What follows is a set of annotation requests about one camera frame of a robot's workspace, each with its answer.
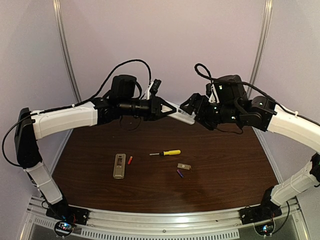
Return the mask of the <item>aluminium front rail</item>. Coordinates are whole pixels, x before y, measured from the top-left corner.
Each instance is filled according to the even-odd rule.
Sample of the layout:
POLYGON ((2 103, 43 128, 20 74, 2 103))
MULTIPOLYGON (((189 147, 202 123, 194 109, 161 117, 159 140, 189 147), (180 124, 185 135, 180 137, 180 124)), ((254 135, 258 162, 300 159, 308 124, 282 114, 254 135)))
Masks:
POLYGON ((57 220, 33 206, 18 240, 310 240, 305 220, 297 204, 291 203, 283 227, 264 237, 255 227, 243 225, 238 209, 177 213, 143 214, 91 209, 86 225, 77 225, 67 237, 54 232, 57 220))

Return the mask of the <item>right aluminium frame post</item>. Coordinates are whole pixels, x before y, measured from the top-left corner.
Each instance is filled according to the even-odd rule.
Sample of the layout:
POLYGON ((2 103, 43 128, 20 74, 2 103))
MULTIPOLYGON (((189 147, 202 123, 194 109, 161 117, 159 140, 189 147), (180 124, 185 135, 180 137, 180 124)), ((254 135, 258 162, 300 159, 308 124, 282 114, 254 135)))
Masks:
POLYGON ((265 5, 264 5, 264 10, 262 15, 262 23, 260 28, 259 40, 258 40, 255 59, 254 59, 254 63, 253 63, 253 67, 250 75, 250 80, 249 80, 249 83, 252 85, 256 83, 256 80, 258 78, 258 74, 261 67, 263 54, 264 54, 264 50, 266 47, 268 34, 270 30, 272 14, 273 14, 273 1, 265 0, 264 3, 265 5))

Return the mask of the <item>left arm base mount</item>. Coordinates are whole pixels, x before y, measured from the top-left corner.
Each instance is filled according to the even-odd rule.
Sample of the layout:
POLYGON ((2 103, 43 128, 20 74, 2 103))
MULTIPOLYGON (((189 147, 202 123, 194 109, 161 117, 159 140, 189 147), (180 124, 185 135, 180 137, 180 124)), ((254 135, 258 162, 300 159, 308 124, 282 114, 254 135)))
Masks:
POLYGON ((85 208, 59 204, 51 205, 46 210, 45 215, 56 220, 85 226, 87 224, 89 210, 85 208))

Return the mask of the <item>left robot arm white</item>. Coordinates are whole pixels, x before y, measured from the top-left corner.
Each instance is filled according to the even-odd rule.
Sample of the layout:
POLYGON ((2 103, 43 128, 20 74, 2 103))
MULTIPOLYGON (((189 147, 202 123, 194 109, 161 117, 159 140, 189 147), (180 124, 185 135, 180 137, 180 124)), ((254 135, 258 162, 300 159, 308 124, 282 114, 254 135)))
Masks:
POLYGON ((22 109, 12 127, 17 166, 27 172, 50 205, 60 204, 63 194, 43 163, 37 141, 70 129, 108 124, 123 116, 157 121, 176 113, 175 106, 156 95, 160 84, 158 79, 151 82, 147 97, 141 99, 134 96, 135 89, 140 88, 136 77, 121 74, 113 78, 110 90, 103 97, 56 110, 22 109))

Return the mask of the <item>white remote control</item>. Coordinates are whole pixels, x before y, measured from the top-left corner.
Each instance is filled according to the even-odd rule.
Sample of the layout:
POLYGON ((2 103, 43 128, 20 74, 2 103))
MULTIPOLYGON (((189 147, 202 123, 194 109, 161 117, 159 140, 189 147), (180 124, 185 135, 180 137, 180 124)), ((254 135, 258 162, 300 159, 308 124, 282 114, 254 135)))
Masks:
POLYGON ((168 116, 175 119, 175 120, 178 120, 180 122, 183 122, 183 123, 186 123, 189 125, 193 125, 196 122, 195 121, 196 115, 194 113, 189 114, 179 107, 176 108, 175 113, 169 114, 168 116))

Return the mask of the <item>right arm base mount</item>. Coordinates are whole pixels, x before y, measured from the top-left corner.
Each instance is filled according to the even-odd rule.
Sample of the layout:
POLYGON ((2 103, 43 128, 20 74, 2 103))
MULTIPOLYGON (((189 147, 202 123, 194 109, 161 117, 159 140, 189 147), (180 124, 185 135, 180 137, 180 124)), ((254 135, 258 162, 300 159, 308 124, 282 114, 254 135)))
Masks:
POLYGON ((238 212, 243 225, 271 220, 282 215, 280 207, 274 204, 246 206, 238 212))

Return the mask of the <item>aluminium frame post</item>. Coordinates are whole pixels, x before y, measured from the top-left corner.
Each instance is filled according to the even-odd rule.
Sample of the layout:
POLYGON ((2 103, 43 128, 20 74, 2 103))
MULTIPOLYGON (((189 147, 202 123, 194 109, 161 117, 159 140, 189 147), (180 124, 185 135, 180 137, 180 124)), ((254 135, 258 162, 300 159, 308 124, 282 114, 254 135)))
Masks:
POLYGON ((264 54, 264 50, 266 47, 268 34, 270 30, 272 14, 273 14, 273 1, 265 0, 264 3, 265 5, 264 5, 264 10, 262 15, 262 23, 260 28, 259 40, 258 40, 255 59, 254 59, 254 63, 253 63, 253 67, 250 75, 250 80, 249 80, 249 83, 252 85, 256 83, 256 80, 258 78, 258 74, 261 67, 263 54, 264 54))
POLYGON ((75 97, 75 100, 79 103, 82 101, 80 91, 76 82, 71 56, 68 48, 68 42, 67 37, 65 33, 64 28, 64 21, 63 21, 63 15, 62 15, 62 8, 61 8, 61 1, 60 0, 53 0, 53 11, 55 16, 55 21, 57 25, 57 31, 58 31, 58 37, 60 41, 61 51, 62 51, 62 57, 64 60, 66 72, 68 79, 70 81, 71 90, 73 92, 73 95, 75 97))

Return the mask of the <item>grey remote control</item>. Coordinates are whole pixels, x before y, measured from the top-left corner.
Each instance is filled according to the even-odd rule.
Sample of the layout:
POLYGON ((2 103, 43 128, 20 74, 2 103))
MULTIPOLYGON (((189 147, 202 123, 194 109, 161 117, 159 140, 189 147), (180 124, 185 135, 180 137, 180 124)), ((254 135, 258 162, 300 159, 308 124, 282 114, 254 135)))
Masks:
POLYGON ((117 153, 115 155, 113 168, 114 179, 123 179, 125 177, 126 158, 127 156, 125 153, 117 153))

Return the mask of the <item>red battery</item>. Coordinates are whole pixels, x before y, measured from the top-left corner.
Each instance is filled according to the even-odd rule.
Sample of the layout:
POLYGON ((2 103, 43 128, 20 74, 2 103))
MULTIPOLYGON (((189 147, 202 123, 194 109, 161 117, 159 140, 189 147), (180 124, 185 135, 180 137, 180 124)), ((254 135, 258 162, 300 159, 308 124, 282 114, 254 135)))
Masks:
POLYGON ((128 165, 130 165, 130 164, 131 164, 131 162, 132 162, 132 160, 133 160, 133 156, 130 156, 130 157, 129 157, 129 160, 128 160, 128 162, 127 162, 127 164, 128 164, 128 165))

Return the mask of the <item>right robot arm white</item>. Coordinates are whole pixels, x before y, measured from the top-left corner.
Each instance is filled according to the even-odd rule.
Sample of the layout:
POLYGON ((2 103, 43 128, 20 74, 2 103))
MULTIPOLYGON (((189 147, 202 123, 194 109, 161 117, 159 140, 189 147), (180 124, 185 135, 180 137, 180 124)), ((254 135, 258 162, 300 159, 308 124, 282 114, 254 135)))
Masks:
POLYGON ((195 121, 216 130, 220 124, 236 124, 240 129, 249 126, 263 132, 280 134, 295 140, 315 151, 311 160, 289 179, 270 187, 263 195, 261 206, 271 210, 279 208, 289 199, 320 183, 320 125, 297 112, 281 106, 276 100, 262 92, 248 99, 244 89, 249 83, 238 75, 220 78, 208 77, 212 81, 218 102, 194 93, 180 108, 195 114, 195 121))

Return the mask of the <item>left aluminium frame post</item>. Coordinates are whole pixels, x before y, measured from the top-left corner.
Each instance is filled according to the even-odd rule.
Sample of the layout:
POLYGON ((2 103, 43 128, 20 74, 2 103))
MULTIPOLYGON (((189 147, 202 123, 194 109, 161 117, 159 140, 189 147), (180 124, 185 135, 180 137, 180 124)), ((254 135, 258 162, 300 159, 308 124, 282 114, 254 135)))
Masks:
POLYGON ((55 16, 55 21, 57 25, 57 31, 58 31, 58 37, 60 41, 61 51, 62 51, 62 57, 64 60, 66 72, 68 79, 70 81, 71 90, 73 92, 73 95, 75 97, 75 100, 79 103, 82 101, 80 91, 76 82, 71 56, 68 48, 68 42, 67 37, 65 33, 64 28, 64 21, 63 21, 63 15, 62 15, 62 8, 61 8, 61 1, 60 0, 53 0, 53 11, 55 16))

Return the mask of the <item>purple battery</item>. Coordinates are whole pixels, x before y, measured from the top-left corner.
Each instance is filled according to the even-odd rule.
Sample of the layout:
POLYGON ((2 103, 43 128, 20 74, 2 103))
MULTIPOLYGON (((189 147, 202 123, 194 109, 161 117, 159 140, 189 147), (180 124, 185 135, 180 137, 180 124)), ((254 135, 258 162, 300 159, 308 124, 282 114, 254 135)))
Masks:
POLYGON ((178 175, 179 175, 181 178, 184 178, 183 173, 182 173, 179 169, 177 169, 176 172, 178 173, 178 175))

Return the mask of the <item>grey battery cover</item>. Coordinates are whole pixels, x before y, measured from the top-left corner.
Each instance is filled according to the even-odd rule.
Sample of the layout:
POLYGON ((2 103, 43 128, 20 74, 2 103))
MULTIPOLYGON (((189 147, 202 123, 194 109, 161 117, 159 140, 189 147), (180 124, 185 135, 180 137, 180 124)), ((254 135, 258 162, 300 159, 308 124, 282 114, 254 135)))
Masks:
POLYGON ((183 170, 191 170, 192 166, 184 163, 178 163, 177 164, 178 169, 183 169, 183 170))

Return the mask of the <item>yellow handled screwdriver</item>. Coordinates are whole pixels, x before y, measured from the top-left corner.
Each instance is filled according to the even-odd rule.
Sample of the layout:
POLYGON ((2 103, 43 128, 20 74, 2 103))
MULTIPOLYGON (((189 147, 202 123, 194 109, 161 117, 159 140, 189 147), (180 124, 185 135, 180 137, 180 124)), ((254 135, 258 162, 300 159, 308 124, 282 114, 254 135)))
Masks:
POLYGON ((162 151, 158 153, 150 153, 150 156, 174 156, 181 154, 181 150, 168 150, 168 151, 162 151))

